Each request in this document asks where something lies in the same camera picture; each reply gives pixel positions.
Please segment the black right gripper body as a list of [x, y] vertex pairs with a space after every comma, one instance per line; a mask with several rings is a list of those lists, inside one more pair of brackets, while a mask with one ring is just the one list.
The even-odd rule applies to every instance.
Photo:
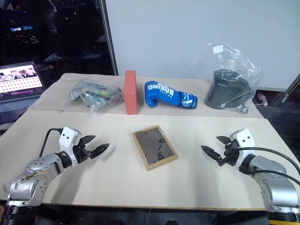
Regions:
[[236, 164], [238, 159], [238, 152], [233, 151], [238, 147], [238, 142], [236, 140], [220, 140], [225, 145], [225, 158], [220, 158], [217, 163], [219, 166], [223, 166], [224, 164], [228, 163], [231, 166]]

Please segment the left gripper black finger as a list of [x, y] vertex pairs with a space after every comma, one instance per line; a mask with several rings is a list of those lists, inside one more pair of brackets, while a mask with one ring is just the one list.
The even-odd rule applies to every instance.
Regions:
[[78, 145], [81, 147], [85, 147], [85, 145], [91, 142], [95, 137], [96, 137], [95, 135], [87, 135], [85, 137], [82, 137], [79, 140]]
[[109, 147], [109, 143], [101, 144], [100, 146], [96, 147], [93, 151], [90, 152], [90, 159], [94, 159], [101, 155], [103, 152], [107, 150]]

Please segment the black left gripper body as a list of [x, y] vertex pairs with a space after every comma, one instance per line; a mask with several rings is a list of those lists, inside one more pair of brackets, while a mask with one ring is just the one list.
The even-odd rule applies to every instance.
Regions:
[[84, 162], [91, 156], [91, 152], [85, 149], [85, 142], [82, 140], [79, 140], [78, 144], [73, 146], [73, 154], [78, 164]]

